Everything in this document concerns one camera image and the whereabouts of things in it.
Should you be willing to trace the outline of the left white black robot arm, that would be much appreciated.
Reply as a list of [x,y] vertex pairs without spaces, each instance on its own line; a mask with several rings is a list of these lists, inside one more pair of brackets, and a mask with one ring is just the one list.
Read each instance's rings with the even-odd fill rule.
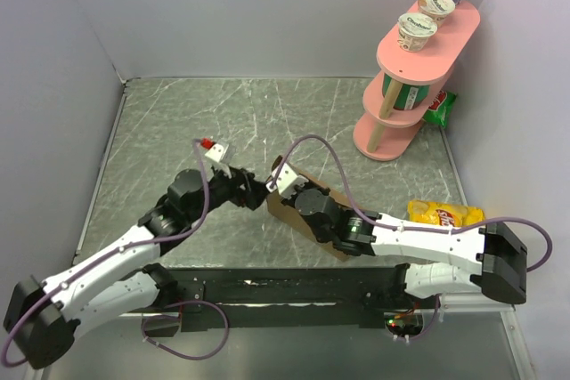
[[51,365],[75,342],[85,322],[81,310],[95,297],[180,245],[222,204],[256,210],[271,190],[243,168],[216,170],[209,179],[183,170],[136,225],[99,253],[48,279],[18,282],[4,317],[6,342],[32,368]]

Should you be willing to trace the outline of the brown cardboard box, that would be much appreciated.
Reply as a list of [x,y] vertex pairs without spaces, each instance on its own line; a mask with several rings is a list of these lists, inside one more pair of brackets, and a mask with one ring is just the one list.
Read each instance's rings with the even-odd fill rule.
[[[327,187],[310,174],[302,175],[308,181]],[[281,196],[276,192],[267,197],[268,212],[342,262],[350,256],[372,255],[371,226],[365,225],[349,206],[346,195],[329,189],[330,206],[325,213],[301,215],[294,208],[283,206]]]

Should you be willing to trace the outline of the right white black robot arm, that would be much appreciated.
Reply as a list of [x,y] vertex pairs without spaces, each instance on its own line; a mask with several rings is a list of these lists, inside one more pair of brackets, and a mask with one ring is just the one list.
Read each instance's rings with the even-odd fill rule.
[[454,293],[480,293],[505,304],[526,301],[527,249],[504,222],[474,229],[431,226],[357,213],[304,177],[276,185],[281,203],[295,209],[317,242],[350,256],[413,258],[403,277],[389,286],[390,299],[399,307]]

